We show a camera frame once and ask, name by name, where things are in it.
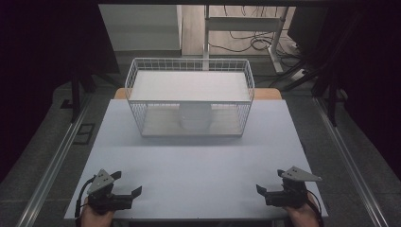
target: floor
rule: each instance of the floor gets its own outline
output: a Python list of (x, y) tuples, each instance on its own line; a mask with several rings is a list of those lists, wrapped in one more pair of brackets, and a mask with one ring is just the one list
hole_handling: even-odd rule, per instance
[[(242, 13), (241, 8), (227, 9), (230, 14), (234, 13), (235, 10), (236, 13)], [(195, 37), (201, 36), (196, 35), (194, 32), (201, 32), (201, 29), (194, 29), (193, 31), (188, 31), (188, 29), (198, 27), (190, 26), (190, 23), (193, 23), (193, 25), (202, 23), (202, 7), (185, 9), (184, 12), (188, 12), (186, 15), (193, 16), (187, 17), (185, 14), (183, 15), (186, 18), (183, 25), (183, 55), (186, 58), (197, 57), (201, 55), (202, 40), (198, 39), (196, 41)], [(224, 13), (222, 7), (216, 7), (212, 12), (216, 15)], [(246, 8), (247, 15), (252, 14), (252, 12), (251, 8)], [(266, 12), (271, 15), (275, 12), (275, 8), (266, 10)], [(194, 15), (200, 15), (198, 21), (196, 21)], [(219, 38), (211, 34), (210, 43), (238, 49), (247, 46), (247, 42), (240, 46), (238, 43), (230, 41), (228, 35), (225, 34), (226, 38)], [(284, 48), (288, 52), (293, 51), (289, 47), (290, 44), (291, 41), (288, 38), (283, 39), (282, 45), (286, 46)], [(276, 75), (269, 57), (264, 56), (267, 55), (267, 51), (259, 52), (252, 49), (249, 51), (240, 55), (242, 58), (249, 59), (253, 74), (260, 76), (254, 77), (256, 87), (269, 86), (276, 79)], [(211, 53), (212, 58), (220, 56), (227, 58), (238, 57), (238, 54), (228, 56), (226, 55), (228, 52), (220, 49), (211, 49)], [(123, 76), (112, 75), (115, 80), (125, 81), (129, 62), (133, 57), (141, 56), (117, 55), (121, 75)], [(90, 98), (90, 101), (86, 115), (82, 119), (81, 125), (83, 127), (80, 130), (82, 133), (74, 137), (75, 143), (68, 149), (54, 183), (45, 196), (43, 206), (37, 209), (38, 213), (36, 213), (37, 217), (34, 217), (33, 226), (75, 226), (74, 221), (64, 220), (63, 216), (95, 142), (96, 134), (107, 110), (109, 100), (113, 98), (117, 89), (96, 76), (94, 76), (94, 80), (97, 86), (96, 91), (93, 94), (85, 95)], [(286, 83), (290, 80), (291, 78), (288, 78), (283, 82)], [(316, 105), (315, 99), (310, 94), (313, 82), (312, 80), (290, 92), (282, 93), (282, 96), (288, 104), (293, 123), (304, 145), (305, 155), (311, 169), (314, 174), (323, 178), (323, 182), (318, 183), (318, 187), (323, 197), (322, 202), (329, 214), (329, 218), (324, 220), (325, 226), (378, 226), (374, 225), (366, 205), (350, 177), (349, 169), (346, 167), (339, 149), (330, 136), (329, 129), (323, 122), (322, 114)], [(71, 119), (71, 110), (61, 109), (60, 106), (65, 99), (70, 98), (71, 87), (69, 84), (64, 84), (56, 89), (53, 95), (53, 105), (44, 122), (38, 128), (13, 170), (0, 184), (0, 226), (15, 226), (31, 200), (31, 196), (35, 192), (46, 168), (59, 149), (59, 145), (70, 127)], [(401, 226), (401, 183), (372, 143), (349, 117), (342, 103), (337, 104), (336, 119), (338, 121), (337, 129), (354, 158), (355, 165), (373, 192), (388, 221), (388, 225), (383, 226)], [(120, 224), (124, 223), (117, 221), (114, 225), (118, 226)]]

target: gray floor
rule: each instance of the gray floor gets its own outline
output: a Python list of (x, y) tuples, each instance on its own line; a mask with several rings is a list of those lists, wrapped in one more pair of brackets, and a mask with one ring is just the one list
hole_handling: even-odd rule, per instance
[[(117, 56), (122, 75), (127, 75), (128, 63), (133, 57), (133, 55)], [(253, 74), (261, 76), (255, 77), (256, 86), (267, 87), (272, 80), (270, 76), (275, 75), (269, 58), (247, 55), (245, 57), (251, 62)], [(119, 81), (125, 80), (123, 76), (113, 77)], [(93, 124), (94, 133), (89, 138), (88, 144), (74, 144), (68, 150), (34, 226), (75, 226), (73, 221), (63, 220), (63, 216), (95, 142), (108, 103), (116, 91), (115, 87), (102, 79), (97, 77), (94, 79), (97, 89), (92, 94), (88, 112), (82, 121), (82, 124)], [(325, 225), (374, 226), (313, 101), (309, 92), (311, 85), (313, 81), (282, 95), (288, 104), (300, 140), (305, 146), (305, 155), (311, 169), (314, 174), (323, 178), (323, 182), (318, 183), (318, 186), (329, 214), (329, 218), (325, 219)], [(24, 212), (38, 181), (68, 130), (71, 110), (61, 109), (60, 106), (65, 99), (70, 98), (69, 84), (55, 90), (53, 105), (43, 124), (10, 174), (0, 184), (0, 226), (15, 226)], [(344, 142), (365, 181), (374, 192), (389, 226), (401, 226), (401, 183), (372, 143), (349, 117), (342, 103), (337, 105), (336, 118)], [(88, 138), (82, 135), (77, 136), (75, 141), (82, 142), (86, 139)]]

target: black cloth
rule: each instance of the black cloth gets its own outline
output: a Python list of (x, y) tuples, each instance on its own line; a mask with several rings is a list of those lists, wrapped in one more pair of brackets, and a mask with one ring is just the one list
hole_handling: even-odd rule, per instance
[(113, 48), (94, 1), (0, 3), (0, 179), (24, 151), (74, 71), (118, 73)]

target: wall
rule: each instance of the wall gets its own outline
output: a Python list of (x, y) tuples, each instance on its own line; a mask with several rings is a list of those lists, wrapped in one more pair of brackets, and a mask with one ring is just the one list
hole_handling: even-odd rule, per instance
[(99, 8), (114, 51), (181, 49), (181, 6)]

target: white panel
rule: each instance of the white panel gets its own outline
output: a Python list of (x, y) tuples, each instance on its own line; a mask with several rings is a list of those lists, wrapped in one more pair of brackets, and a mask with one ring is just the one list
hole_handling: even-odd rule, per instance
[(114, 51), (180, 50), (177, 6), (99, 5)]
[[(287, 212), (267, 206), (255, 185), (282, 190), (277, 169), (292, 166), (310, 172), (284, 100), (254, 101), (241, 138), (143, 138), (127, 101), (112, 100), (65, 218), (74, 218), (81, 187), (101, 168), (122, 171), (115, 194), (143, 186), (132, 209), (115, 218), (283, 218)], [(315, 183), (306, 186), (322, 200)]]
[(250, 102), (243, 72), (138, 71), (130, 100)]

